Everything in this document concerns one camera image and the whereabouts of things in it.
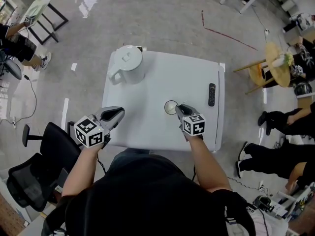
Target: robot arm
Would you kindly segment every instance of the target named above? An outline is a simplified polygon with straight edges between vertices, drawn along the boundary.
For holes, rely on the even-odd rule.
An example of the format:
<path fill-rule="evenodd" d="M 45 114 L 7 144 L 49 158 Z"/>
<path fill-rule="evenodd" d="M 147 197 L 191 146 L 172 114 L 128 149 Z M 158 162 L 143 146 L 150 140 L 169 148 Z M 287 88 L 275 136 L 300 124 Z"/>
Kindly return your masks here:
<path fill-rule="evenodd" d="M 105 147 L 110 141 L 110 131 L 124 118 L 125 110 L 122 107 L 105 107 L 90 116 L 84 116 L 75 123 L 75 136 L 87 148 L 100 143 L 104 143 Z"/>

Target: black shirt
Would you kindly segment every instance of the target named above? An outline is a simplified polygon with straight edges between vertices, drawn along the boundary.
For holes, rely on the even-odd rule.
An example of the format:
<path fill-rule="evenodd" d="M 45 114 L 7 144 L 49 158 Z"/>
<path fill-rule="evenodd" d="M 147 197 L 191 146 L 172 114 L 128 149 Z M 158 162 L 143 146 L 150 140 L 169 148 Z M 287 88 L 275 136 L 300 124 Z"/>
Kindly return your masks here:
<path fill-rule="evenodd" d="M 18 32 L 6 38 L 9 28 L 9 26 L 0 24 L 0 49 L 2 49 L 5 54 L 16 57 L 24 48 L 26 38 Z"/>
<path fill-rule="evenodd" d="M 71 236 L 100 235 L 104 230 L 116 235 L 200 232 L 227 236 L 226 209 L 234 224 L 255 235 L 247 206 L 235 192 L 202 189 L 166 158 L 141 155 L 111 166 L 102 179 L 74 197 L 67 205 L 65 224 Z"/>

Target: red floor line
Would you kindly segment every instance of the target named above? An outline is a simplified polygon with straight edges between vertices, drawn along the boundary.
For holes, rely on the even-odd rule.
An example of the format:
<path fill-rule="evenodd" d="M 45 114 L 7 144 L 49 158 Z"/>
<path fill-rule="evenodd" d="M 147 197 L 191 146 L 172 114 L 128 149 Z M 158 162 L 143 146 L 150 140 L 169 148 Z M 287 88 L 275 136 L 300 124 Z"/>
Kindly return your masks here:
<path fill-rule="evenodd" d="M 204 29 L 209 30 L 209 31 L 212 31 L 212 32 L 215 32 L 215 33 L 217 33 L 217 34 L 220 34 L 220 35 L 222 35 L 222 36 L 228 37 L 228 38 L 230 38 L 230 39 L 233 39 L 233 40 L 235 40 L 235 41 L 237 41 L 237 42 L 239 42 L 239 43 L 241 43 L 241 44 L 243 44 L 243 45 L 246 45 L 246 46 L 248 46 L 248 47 L 250 47 L 250 48 L 252 48 L 252 49 L 258 51 L 258 50 L 257 50 L 256 48 L 254 48 L 253 46 L 247 45 L 247 44 L 243 43 L 242 41 L 237 40 L 237 39 L 235 39 L 235 38 L 233 38 L 233 37 L 231 37 L 231 36 L 225 35 L 225 34 L 223 34 L 223 33 L 221 33 L 221 32 L 215 31 L 215 30 L 213 30 L 213 29 L 209 29 L 209 28 L 205 28 L 205 27 L 204 27 Z"/>
<path fill-rule="evenodd" d="M 202 17 L 202 26 L 205 27 L 205 22 L 204 22 L 204 19 L 203 19 L 203 10 L 201 11 L 201 17 Z"/>

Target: black cable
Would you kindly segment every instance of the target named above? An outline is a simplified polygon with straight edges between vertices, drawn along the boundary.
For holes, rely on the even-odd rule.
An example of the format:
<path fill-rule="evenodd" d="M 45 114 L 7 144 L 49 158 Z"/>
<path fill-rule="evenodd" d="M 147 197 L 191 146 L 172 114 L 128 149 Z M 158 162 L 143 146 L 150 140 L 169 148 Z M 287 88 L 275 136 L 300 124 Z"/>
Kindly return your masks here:
<path fill-rule="evenodd" d="M 241 182 L 239 182 L 238 180 L 233 179 L 233 178 L 231 178 L 231 177 L 227 177 L 227 178 L 228 178 L 228 179 L 231 179 L 231 180 L 233 180 L 233 181 L 235 181 L 235 182 L 237 182 L 237 183 L 239 183 L 240 185 L 242 185 L 242 186 L 244 186 L 244 187 L 246 187 L 246 188 L 248 188 L 248 189 L 255 189 L 255 190 L 257 190 L 257 191 L 260 191 L 260 189 L 258 189 L 258 188 L 246 186 L 246 185 L 242 184 Z M 269 194 L 268 194 L 268 188 L 263 188 L 263 192 L 264 192 L 267 196 L 269 196 Z"/>
<path fill-rule="evenodd" d="M 269 236 L 268 228 L 267 228 L 267 224 L 266 224 L 266 220 L 265 220 L 265 215 L 264 215 L 264 213 L 261 211 L 261 209 L 258 208 L 258 210 L 259 210 L 259 211 L 261 212 L 261 214 L 262 214 L 262 218 L 264 219 L 264 224 L 265 224 L 265 227 L 266 227 L 267 236 Z"/>
<path fill-rule="evenodd" d="M 98 155 L 97 155 L 96 160 L 98 161 L 98 163 L 100 164 L 100 166 L 102 166 L 102 168 L 103 168 L 103 170 L 104 170 L 104 173 L 106 174 L 105 166 L 104 166 L 104 164 L 99 160 Z"/>
<path fill-rule="evenodd" d="M 264 24 L 261 22 L 260 18 L 258 17 L 254 7 L 252 7 L 252 9 L 254 10 L 255 14 L 256 14 L 256 17 L 258 18 L 258 20 L 260 21 L 261 25 L 264 27 L 264 29 L 266 30 L 267 28 L 264 26 Z"/>
<path fill-rule="evenodd" d="M 23 118 L 19 119 L 19 120 L 15 123 L 15 125 L 16 125 L 19 121 L 21 121 L 21 120 L 23 120 L 23 119 L 31 118 L 31 117 L 34 115 L 34 113 L 35 113 L 35 111 L 36 111 L 36 107 L 37 107 L 37 97 L 36 97 L 35 91 L 34 91 L 34 89 L 33 89 L 32 82 L 31 82 L 31 80 L 29 79 L 29 77 L 28 77 L 27 75 L 25 75 L 25 74 L 22 74 L 22 75 L 24 75 L 24 78 L 25 78 L 26 80 L 28 80 L 28 81 L 30 82 L 30 84 L 31 84 L 31 89 L 32 89 L 32 91 L 33 91 L 33 93 L 34 93 L 34 96 L 35 96 L 35 108 L 34 108 L 33 113 L 32 113 L 29 117 L 23 117 Z M 1 123 L 2 123 L 3 120 L 9 122 L 7 119 L 2 119 L 2 120 L 0 121 L 0 125 L 1 125 Z"/>
<path fill-rule="evenodd" d="M 266 27 L 264 26 L 264 24 L 261 22 L 260 18 L 258 17 L 258 14 L 256 13 L 256 11 L 255 11 L 255 9 L 254 9 L 253 6 L 252 6 L 252 9 L 253 9 L 253 11 L 255 12 L 256 17 L 258 18 L 259 22 L 261 23 L 261 25 L 264 27 L 264 29 L 265 29 L 265 31 L 266 31 L 267 28 L 266 28 Z M 265 41 L 266 41 L 266 43 L 267 43 L 267 37 L 266 37 L 266 33 L 265 33 L 265 32 L 264 32 L 264 36 L 265 36 Z"/>
<path fill-rule="evenodd" d="M 15 123 L 15 125 L 18 124 L 18 122 L 21 121 L 21 120 L 23 120 L 23 119 L 31 118 L 31 117 L 35 114 L 36 107 L 37 107 L 37 97 L 36 97 L 35 91 L 34 91 L 34 89 L 33 89 L 32 82 L 31 82 L 31 80 L 29 79 L 28 76 L 24 75 L 24 78 L 27 79 L 27 80 L 30 82 L 30 84 L 31 84 L 31 89 L 32 89 L 32 91 L 33 91 L 33 93 L 34 93 L 34 96 L 35 96 L 35 108 L 34 108 L 33 113 L 32 113 L 29 117 L 23 117 L 23 118 L 19 119 L 19 120 Z"/>
<path fill-rule="evenodd" d="M 195 179 L 195 176 L 196 176 L 196 168 L 195 166 L 193 166 L 193 177 L 192 177 L 192 181 Z"/>

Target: electronic device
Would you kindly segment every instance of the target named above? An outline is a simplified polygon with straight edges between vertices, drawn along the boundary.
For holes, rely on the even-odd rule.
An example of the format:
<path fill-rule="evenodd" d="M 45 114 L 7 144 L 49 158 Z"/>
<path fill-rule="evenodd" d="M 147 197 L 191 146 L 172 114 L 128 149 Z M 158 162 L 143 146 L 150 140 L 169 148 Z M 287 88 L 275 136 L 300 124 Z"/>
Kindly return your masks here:
<path fill-rule="evenodd" d="M 213 107 L 215 105 L 215 99 L 216 99 L 216 85 L 213 83 L 209 84 L 209 99 L 208 99 L 208 105 L 210 107 Z"/>

